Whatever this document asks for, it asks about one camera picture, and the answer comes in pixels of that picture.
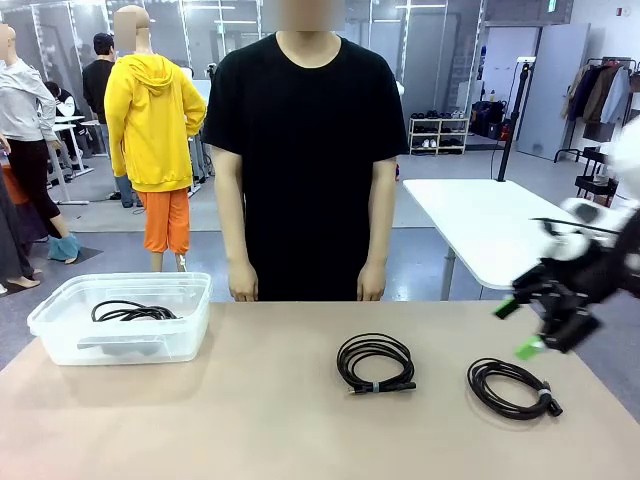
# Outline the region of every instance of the tabletop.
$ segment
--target tabletop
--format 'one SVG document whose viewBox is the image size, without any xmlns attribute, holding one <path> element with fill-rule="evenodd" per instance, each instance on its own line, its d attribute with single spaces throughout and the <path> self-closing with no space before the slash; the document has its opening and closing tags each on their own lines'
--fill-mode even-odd
<svg viewBox="0 0 640 480">
<path fill-rule="evenodd" d="M 431 217 L 478 283 L 510 290 L 534 267 L 552 242 L 536 217 L 575 219 L 514 182 L 495 180 L 405 180 L 405 187 Z"/>
<path fill-rule="evenodd" d="M 57 367 L 35 340 L 0 372 L 0 478 L 636 480 L 640 426 L 576 355 L 515 361 L 538 320 L 496 305 L 213 304 L 198 356 L 164 365 Z M 416 390 L 346 394 L 336 353 L 367 331 L 411 349 Z M 564 413 L 487 409 L 465 377 L 485 356 L 547 379 Z M 372 380 L 396 369 L 361 365 Z"/>
<path fill-rule="evenodd" d="M 73 115 L 70 117 L 56 116 L 56 123 L 75 122 L 76 120 L 82 120 L 83 115 Z"/>
</svg>

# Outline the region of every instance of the shoe rack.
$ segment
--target shoe rack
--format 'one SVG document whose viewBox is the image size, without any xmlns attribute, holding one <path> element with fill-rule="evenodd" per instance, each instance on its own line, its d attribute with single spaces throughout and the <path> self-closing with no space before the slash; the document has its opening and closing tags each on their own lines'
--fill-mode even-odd
<svg viewBox="0 0 640 480">
<path fill-rule="evenodd" d="M 417 131 L 422 130 L 420 127 L 432 131 Z M 409 119 L 409 154 L 438 155 L 439 153 L 456 153 L 456 150 L 463 154 L 467 147 L 468 131 L 468 118 L 411 118 Z M 452 139 L 458 140 L 462 145 L 449 145 L 448 141 Z M 435 146 L 423 147 L 425 140 L 434 140 Z"/>
</svg>

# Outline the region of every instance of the chair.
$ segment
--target chair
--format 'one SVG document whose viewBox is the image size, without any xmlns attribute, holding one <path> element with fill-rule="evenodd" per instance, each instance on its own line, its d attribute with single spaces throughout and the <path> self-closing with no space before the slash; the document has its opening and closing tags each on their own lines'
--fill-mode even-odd
<svg viewBox="0 0 640 480">
<path fill-rule="evenodd" d="M 584 190 L 583 198 L 587 198 L 587 194 L 607 197 L 607 206 L 611 205 L 611 201 L 618 189 L 618 181 L 610 178 L 606 184 L 596 183 L 594 181 L 595 176 L 600 173 L 603 165 L 608 163 L 608 157 L 604 153 L 596 152 L 593 149 L 585 148 L 576 158 L 584 157 L 587 163 L 584 166 L 584 172 L 582 175 L 576 177 L 576 187 L 578 187 L 577 196 Z M 587 174 L 587 171 L 591 167 L 591 173 Z"/>
</svg>

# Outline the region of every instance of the mannequin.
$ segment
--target mannequin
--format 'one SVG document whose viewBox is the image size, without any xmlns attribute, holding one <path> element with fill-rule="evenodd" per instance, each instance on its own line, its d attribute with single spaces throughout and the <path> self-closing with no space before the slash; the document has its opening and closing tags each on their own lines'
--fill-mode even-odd
<svg viewBox="0 0 640 480">
<path fill-rule="evenodd" d="M 55 100 L 42 83 L 38 72 L 17 55 L 16 32 L 8 28 L 6 68 L 0 70 L 0 133 L 9 140 L 9 162 L 22 189 L 33 202 L 50 235 L 49 257 L 73 263 L 79 251 L 76 238 L 69 232 L 60 210 L 46 189 L 49 158 L 45 141 L 54 148 L 60 142 L 52 130 Z M 35 111 L 36 100 L 42 114 Z"/>
<path fill-rule="evenodd" d="M 116 176 L 129 170 L 145 206 L 144 244 L 151 252 L 152 270 L 162 271 L 169 248 L 178 271 L 184 272 L 189 248 L 187 188 L 193 177 L 187 138 L 199 131 L 206 105 L 177 65 L 154 55 L 146 10 L 128 5 L 118 10 L 116 19 L 122 13 L 135 15 L 136 31 L 134 53 L 115 64 L 105 94 L 113 170 Z M 134 95 L 137 108 L 130 110 Z M 175 98 L 182 98 L 181 106 Z"/>
</svg>

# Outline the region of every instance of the cable connector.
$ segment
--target cable connector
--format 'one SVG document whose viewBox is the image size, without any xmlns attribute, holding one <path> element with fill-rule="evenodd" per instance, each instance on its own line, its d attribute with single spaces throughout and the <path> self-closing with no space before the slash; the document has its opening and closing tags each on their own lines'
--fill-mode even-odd
<svg viewBox="0 0 640 480">
<path fill-rule="evenodd" d="M 544 385 L 545 389 L 551 392 L 551 386 L 549 385 L 549 382 L 545 380 L 544 382 L 542 382 L 542 384 Z M 553 394 L 550 393 L 550 395 L 551 395 L 551 403 L 549 403 L 549 406 L 547 406 L 547 412 L 552 417 L 559 417 L 560 415 L 562 415 L 562 412 L 564 410 L 562 410 L 562 407 L 560 406 L 558 401 L 555 398 L 553 398 Z"/>
</svg>

